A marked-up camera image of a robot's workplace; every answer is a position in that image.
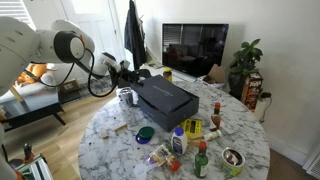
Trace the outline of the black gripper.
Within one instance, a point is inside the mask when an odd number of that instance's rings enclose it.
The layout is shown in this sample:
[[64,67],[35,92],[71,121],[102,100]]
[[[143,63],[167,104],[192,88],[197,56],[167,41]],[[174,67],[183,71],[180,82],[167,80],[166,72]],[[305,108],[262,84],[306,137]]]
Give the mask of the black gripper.
[[138,83],[140,81],[139,73],[130,71],[128,69],[129,65],[129,61],[123,60],[119,64],[115,63],[109,67],[111,82],[114,87],[120,84],[121,79],[129,84]]

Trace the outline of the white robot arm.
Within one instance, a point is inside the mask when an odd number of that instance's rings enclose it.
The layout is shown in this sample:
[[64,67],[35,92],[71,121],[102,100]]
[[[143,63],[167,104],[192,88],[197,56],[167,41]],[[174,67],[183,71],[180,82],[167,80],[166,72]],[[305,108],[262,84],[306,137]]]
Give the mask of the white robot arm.
[[111,75],[113,86],[123,79],[138,83],[137,72],[128,69],[130,62],[118,63],[102,52],[94,59],[95,44],[79,26],[69,20],[56,20],[49,30],[34,30],[13,17],[0,17],[0,95],[18,79],[30,63],[74,63],[95,78]]

